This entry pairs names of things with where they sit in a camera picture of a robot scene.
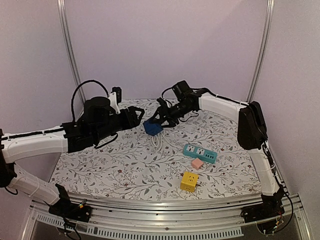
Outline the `blue cube socket adapter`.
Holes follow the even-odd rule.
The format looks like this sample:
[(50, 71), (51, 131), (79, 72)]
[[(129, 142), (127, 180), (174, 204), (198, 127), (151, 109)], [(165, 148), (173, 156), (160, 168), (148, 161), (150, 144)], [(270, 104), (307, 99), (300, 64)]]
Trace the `blue cube socket adapter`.
[(152, 137), (156, 136), (157, 134), (163, 131), (163, 127), (160, 124), (151, 123), (149, 119), (143, 123), (143, 127), (145, 130), (145, 133)]

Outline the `pink plug adapter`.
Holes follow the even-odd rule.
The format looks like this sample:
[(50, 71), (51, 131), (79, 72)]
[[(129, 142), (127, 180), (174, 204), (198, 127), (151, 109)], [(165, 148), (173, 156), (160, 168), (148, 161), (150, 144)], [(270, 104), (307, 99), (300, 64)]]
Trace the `pink plug adapter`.
[(204, 162), (199, 158), (195, 158), (191, 161), (191, 166), (196, 170), (199, 170), (203, 165), (204, 165)]

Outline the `teal power strip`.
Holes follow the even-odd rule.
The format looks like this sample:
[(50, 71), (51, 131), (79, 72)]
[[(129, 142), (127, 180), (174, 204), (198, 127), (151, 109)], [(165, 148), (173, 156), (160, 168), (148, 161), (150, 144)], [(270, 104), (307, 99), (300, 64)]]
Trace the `teal power strip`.
[(193, 159), (200, 159), (203, 162), (215, 164), (218, 154), (212, 150), (208, 150), (192, 144), (186, 144), (183, 148), (183, 154)]

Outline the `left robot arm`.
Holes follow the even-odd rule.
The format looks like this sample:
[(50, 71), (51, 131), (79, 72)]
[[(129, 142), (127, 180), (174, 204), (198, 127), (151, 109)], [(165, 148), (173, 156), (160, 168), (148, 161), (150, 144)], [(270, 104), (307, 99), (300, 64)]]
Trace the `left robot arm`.
[(53, 128), (33, 132), (0, 134), (0, 186), (38, 198), (63, 216), (74, 213), (67, 191), (60, 185), (49, 184), (28, 173), (16, 161), (46, 154), (76, 153), (87, 148), (104, 147), (101, 141), (118, 137), (119, 131), (130, 130), (140, 125), (145, 114), (142, 108), (129, 106), (119, 108), (122, 101), (120, 87), (105, 96), (86, 100), (79, 118), (71, 109), (72, 120)]

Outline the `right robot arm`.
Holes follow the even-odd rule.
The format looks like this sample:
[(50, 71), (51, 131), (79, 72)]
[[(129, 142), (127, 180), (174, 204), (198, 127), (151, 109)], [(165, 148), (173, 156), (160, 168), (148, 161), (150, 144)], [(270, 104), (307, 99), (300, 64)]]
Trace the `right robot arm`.
[(254, 205), (252, 211), (262, 218), (282, 212), (284, 187), (276, 177), (275, 163), (270, 153), (267, 127), (258, 102), (242, 102), (214, 94), (208, 88), (191, 88), (185, 80), (176, 83), (173, 90), (178, 103), (168, 106), (163, 98), (158, 98), (160, 106), (152, 117), (143, 124), (145, 132), (151, 136), (164, 128), (173, 128), (182, 117), (192, 111), (210, 111), (237, 123), (237, 141), (248, 152), (261, 183), (262, 203)]

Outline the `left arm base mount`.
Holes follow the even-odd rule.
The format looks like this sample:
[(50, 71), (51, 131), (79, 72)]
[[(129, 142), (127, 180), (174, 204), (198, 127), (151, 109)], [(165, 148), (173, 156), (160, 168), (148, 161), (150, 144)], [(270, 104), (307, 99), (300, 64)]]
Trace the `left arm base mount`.
[(59, 199), (55, 204), (50, 205), (48, 212), (62, 218), (88, 223), (93, 208), (84, 201), (73, 203), (69, 199)]

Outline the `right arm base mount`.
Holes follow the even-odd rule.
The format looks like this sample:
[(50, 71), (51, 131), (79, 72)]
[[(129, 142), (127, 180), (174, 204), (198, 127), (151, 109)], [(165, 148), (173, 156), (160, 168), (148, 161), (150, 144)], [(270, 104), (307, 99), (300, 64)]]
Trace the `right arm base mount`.
[(278, 202), (267, 201), (243, 207), (240, 216), (245, 223), (250, 223), (277, 217), (284, 213), (285, 210), (280, 200)]

